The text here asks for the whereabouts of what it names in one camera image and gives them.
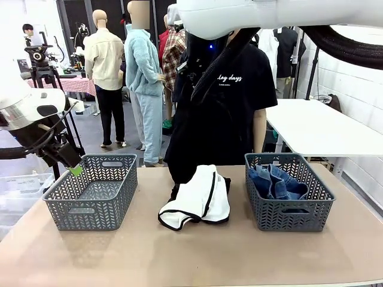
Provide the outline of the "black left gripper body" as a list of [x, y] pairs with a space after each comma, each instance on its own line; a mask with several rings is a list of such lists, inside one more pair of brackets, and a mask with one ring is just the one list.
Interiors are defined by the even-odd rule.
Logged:
[[49, 130], [53, 128], [53, 135], [57, 135], [65, 129], [62, 119], [58, 115], [38, 120], [24, 128], [14, 131], [17, 142], [25, 149], [23, 155], [28, 155], [30, 150], [41, 145], [49, 136]]

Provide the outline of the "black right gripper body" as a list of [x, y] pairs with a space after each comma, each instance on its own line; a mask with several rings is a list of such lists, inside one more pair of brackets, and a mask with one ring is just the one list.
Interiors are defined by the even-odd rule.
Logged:
[[186, 32], [186, 59], [187, 63], [196, 65], [209, 65], [224, 50], [228, 35], [217, 39], [207, 40]]

